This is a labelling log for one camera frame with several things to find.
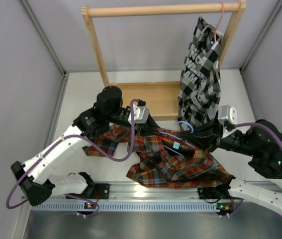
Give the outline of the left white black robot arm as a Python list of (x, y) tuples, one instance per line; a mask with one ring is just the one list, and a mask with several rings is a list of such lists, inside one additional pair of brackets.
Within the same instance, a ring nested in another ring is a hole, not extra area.
[[(94, 194), (94, 182), (85, 173), (75, 173), (66, 176), (56, 176), (52, 173), (73, 153), (85, 146), (92, 146), (103, 156), (115, 162), (123, 162), (131, 155), (139, 125), (149, 134), (155, 133), (158, 125), (151, 117), (146, 103), (133, 99), (130, 105), (123, 108), (122, 91), (116, 86), (108, 86), (96, 97), (93, 107), (82, 112), (46, 149), (33, 158), (16, 161), (11, 165), (16, 184), (12, 190), (19, 187), (26, 200), (32, 206), (37, 206), (51, 196), (80, 195), (90, 198)], [(108, 132), (110, 124), (127, 127), (131, 130), (128, 155), (122, 159), (112, 157), (96, 144), (98, 137)]]

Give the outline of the light blue plastic hanger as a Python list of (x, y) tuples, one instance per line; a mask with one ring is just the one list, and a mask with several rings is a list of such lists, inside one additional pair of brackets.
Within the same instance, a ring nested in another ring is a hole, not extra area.
[[(186, 124), (189, 128), (190, 128), (190, 134), (191, 133), (194, 133), (194, 127), (190, 124), (190, 123), (188, 123), (187, 121), (184, 121), (184, 120), (181, 120), (181, 121), (178, 121), (176, 124)], [(186, 139), (185, 139), (185, 136), (186, 136), (186, 134), (188, 134), (188, 132), (185, 132), (185, 131), (180, 131), (179, 132), (179, 134), (178, 134), (178, 136), (175, 136), (174, 134), (171, 134), (171, 133), (168, 133), (168, 132), (163, 132), (163, 131), (160, 131), (159, 133), (161, 133), (161, 134), (165, 134), (165, 135), (169, 135), (169, 136), (171, 136), (171, 137), (173, 137), (173, 138), (176, 138), (176, 139), (178, 139), (178, 140), (185, 140), (185, 143), (188, 145), (188, 146), (190, 146), (190, 147), (192, 147), (192, 148), (194, 148), (194, 149), (197, 149), (197, 147), (196, 146), (194, 146), (194, 145), (192, 145), (191, 143), (189, 143)]]

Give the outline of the red brown plaid shirt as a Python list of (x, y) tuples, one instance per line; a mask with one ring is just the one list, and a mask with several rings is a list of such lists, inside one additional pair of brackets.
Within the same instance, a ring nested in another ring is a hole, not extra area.
[(127, 178), (145, 187), (174, 189), (217, 187), (232, 179), (211, 154), (176, 139), (177, 131), (159, 131), (162, 136), (135, 135), (139, 162), (129, 168)]

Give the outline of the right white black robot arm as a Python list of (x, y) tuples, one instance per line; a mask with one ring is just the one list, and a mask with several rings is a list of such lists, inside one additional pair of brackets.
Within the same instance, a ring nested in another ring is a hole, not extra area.
[[(267, 120), (234, 124), (228, 119), (213, 119), (180, 133), (190, 145), (207, 152), (220, 148), (251, 157), (248, 165), (282, 190), (282, 133)], [(265, 207), (282, 217), (282, 192), (274, 192), (232, 176), (229, 182), (214, 183), (219, 198), (239, 198)]]

